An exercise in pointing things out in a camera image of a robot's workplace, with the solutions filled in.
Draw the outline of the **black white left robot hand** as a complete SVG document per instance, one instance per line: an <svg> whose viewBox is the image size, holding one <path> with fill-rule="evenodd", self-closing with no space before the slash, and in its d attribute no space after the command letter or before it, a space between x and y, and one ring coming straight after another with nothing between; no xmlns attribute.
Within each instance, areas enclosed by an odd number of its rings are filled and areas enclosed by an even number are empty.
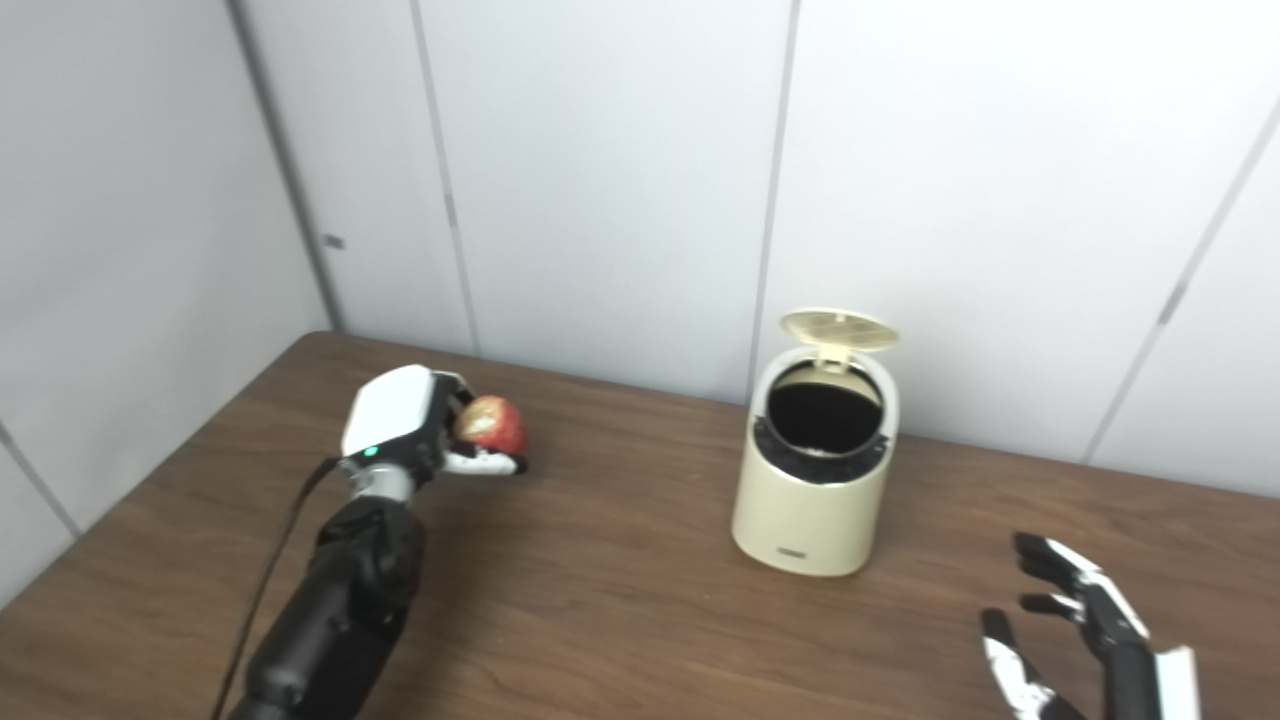
<svg viewBox="0 0 1280 720"><path fill-rule="evenodd" d="M439 474L518 477L529 469L524 451L512 402L422 365L362 386L340 437L340 465L364 493L398 483L413 495Z"/></svg>

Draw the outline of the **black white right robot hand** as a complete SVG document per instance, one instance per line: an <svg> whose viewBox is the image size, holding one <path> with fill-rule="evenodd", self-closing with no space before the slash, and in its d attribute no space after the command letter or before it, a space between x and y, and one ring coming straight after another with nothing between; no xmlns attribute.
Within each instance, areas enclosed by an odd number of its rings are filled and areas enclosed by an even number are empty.
<svg viewBox="0 0 1280 720"><path fill-rule="evenodd" d="M1106 719L1199 719L1201 684L1196 652L1188 646L1157 651L1114 579L1069 546L1029 532L1012 534L1023 573L1056 587L1024 594L1027 612L1071 623L1103 673ZM1051 688L1018 646L1009 615L980 612L982 648L1000 694L1015 719L1082 719L1083 712Z"/></svg>

